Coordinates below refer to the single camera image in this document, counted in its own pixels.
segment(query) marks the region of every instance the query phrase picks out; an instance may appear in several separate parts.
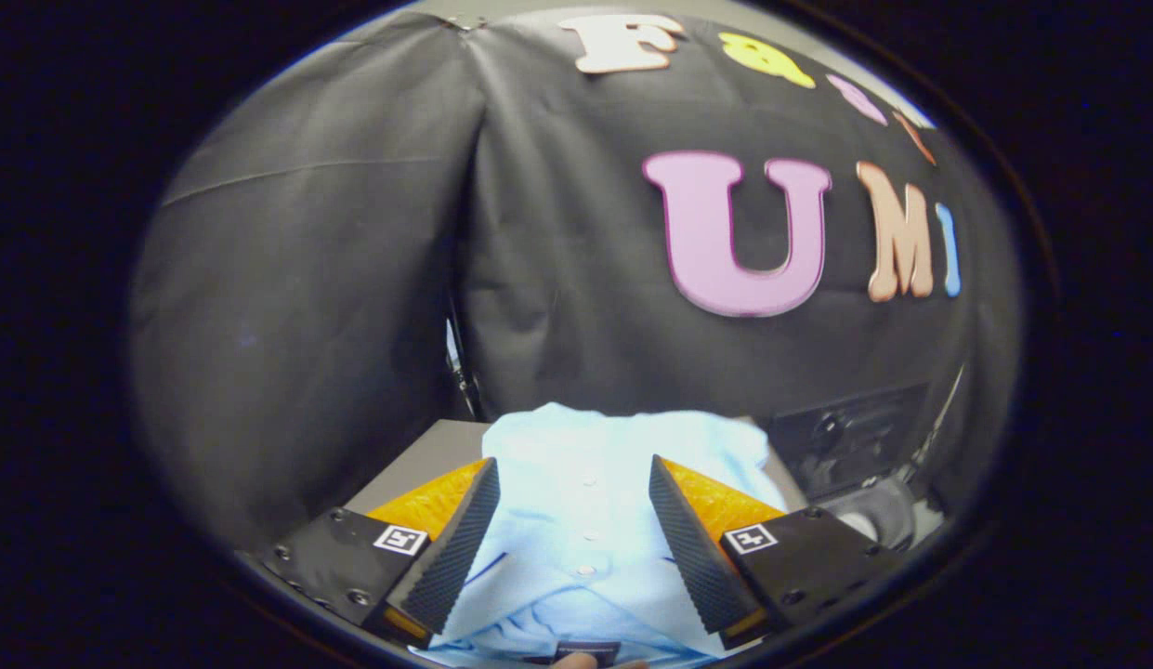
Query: wrinkled fabric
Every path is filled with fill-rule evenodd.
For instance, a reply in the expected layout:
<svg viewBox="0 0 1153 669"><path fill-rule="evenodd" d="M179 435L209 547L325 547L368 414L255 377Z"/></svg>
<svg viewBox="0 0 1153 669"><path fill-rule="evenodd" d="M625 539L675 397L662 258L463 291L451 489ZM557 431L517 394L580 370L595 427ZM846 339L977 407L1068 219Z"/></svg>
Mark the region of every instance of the wrinkled fabric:
<svg viewBox="0 0 1153 669"><path fill-rule="evenodd" d="M654 516L654 453L785 509L762 472L766 433L752 424L558 404L507 414L482 442L498 458L498 511L443 634L420 655L485 667L550 656L559 640L621 642L618 663L662 669L729 655L704 632Z"/></svg>

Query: foam letter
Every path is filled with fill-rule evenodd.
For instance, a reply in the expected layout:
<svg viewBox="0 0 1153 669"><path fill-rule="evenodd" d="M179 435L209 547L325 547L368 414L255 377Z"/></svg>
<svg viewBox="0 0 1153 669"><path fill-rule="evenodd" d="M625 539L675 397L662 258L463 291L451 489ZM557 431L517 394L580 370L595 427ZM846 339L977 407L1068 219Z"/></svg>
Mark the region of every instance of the foam letter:
<svg viewBox="0 0 1153 669"><path fill-rule="evenodd" d="M921 153L924 153L924 157L927 158L927 161L929 161L929 164L935 165L935 156L933 156L932 152L927 150L927 146L924 146L924 140L921 140L921 137L919 136L919 131L915 130L915 127L911 126L911 122L906 120L898 112L894 113L894 118L898 119L898 122L902 123L903 128L906 128L906 134L911 136L912 140L915 141L915 146L919 148Z"/></svg>
<svg viewBox="0 0 1153 669"><path fill-rule="evenodd" d="M576 69L586 74L665 68L670 65L666 55L646 51L641 45L675 51L671 33L683 32L678 22L653 14L580 16L565 18L559 27L580 36L585 54L576 59Z"/></svg>
<svg viewBox="0 0 1153 669"><path fill-rule="evenodd" d="M717 37L724 42L725 53L745 67L771 76L781 76L804 89L815 88L815 81L802 74L790 55L783 54L767 43L732 32L722 32Z"/></svg>
<svg viewBox="0 0 1153 669"><path fill-rule="evenodd" d="M950 298L954 298L959 295L959 258L955 254L955 221L951 220L951 211L942 203L935 203L935 215L940 217L940 224L944 228L944 250L949 264L944 290Z"/></svg>
<svg viewBox="0 0 1153 669"><path fill-rule="evenodd" d="M882 114L882 110L877 110L876 105L869 102L869 98L865 97L865 91L857 89L856 85L847 81L839 78L835 74L827 75L828 81L831 82L839 90L841 97L844 100L849 100L849 104L857 108L858 112L868 115L868 118L876 120L876 122L882 123L882 126L890 126L886 120L886 115Z"/></svg>
<svg viewBox="0 0 1153 669"><path fill-rule="evenodd" d="M857 179L869 191L873 225L877 232L877 264L869 276L869 299L884 302L895 287L917 298L932 294L932 246L927 230L927 200L917 186L906 186L906 211L882 168L857 164Z"/></svg>
<svg viewBox="0 0 1153 669"><path fill-rule="evenodd" d="M787 262L746 270L733 254L730 187L741 164L724 153L669 151L643 163L663 191L668 258L675 284L692 303L731 317L775 316L815 292L823 272L823 194L828 170L800 160L770 160L767 179L787 195Z"/></svg>

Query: screw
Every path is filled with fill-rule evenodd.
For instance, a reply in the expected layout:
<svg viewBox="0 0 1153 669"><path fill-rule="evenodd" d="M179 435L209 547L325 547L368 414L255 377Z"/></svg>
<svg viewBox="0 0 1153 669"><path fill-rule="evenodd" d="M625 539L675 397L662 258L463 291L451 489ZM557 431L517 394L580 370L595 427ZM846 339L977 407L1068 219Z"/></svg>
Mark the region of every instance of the screw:
<svg viewBox="0 0 1153 669"><path fill-rule="evenodd" d="M354 602L354 604L356 606L371 604L371 599L369 599L369 593L362 591L349 591L349 601Z"/></svg>

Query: button placket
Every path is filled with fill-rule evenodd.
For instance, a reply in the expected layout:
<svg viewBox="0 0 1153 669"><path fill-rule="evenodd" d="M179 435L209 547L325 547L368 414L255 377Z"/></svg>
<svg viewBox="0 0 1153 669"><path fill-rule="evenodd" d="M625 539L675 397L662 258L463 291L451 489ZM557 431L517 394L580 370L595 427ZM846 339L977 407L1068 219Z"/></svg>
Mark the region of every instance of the button placket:
<svg viewBox="0 0 1153 669"><path fill-rule="evenodd" d="M583 504L574 509L572 514L572 572L581 580L605 576L609 572L609 559L605 557L605 546L601 541L605 531L609 505L605 497L603 475L597 471L585 469L579 475L580 490L578 495Z"/></svg>

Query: pink letter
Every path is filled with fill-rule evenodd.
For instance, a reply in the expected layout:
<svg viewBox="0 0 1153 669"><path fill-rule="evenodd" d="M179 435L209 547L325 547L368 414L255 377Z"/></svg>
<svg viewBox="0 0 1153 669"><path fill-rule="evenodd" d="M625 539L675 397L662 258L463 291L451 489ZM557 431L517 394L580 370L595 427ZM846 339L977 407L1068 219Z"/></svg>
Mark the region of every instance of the pink letter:
<svg viewBox="0 0 1153 669"><path fill-rule="evenodd" d="M643 163L663 191L671 276L692 303L734 317L766 317L797 308L823 271L823 194L828 170L801 160L770 160L767 179L787 194L787 262L753 271L733 254L730 187L741 164L709 151L669 151Z"/></svg>
<svg viewBox="0 0 1153 669"><path fill-rule="evenodd" d="M882 110L879 110L873 105L873 103L869 102L869 98L865 97L864 90L857 89L856 85L839 78L839 76L836 76L835 74L828 75L828 81L830 81L831 84L839 90L844 100L849 100L850 105L857 107L858 112L868 115L868 118L876 120L876 122L882 123L882 126L890 126L890 123L886 120L886 114L882 114Z"/></svg>

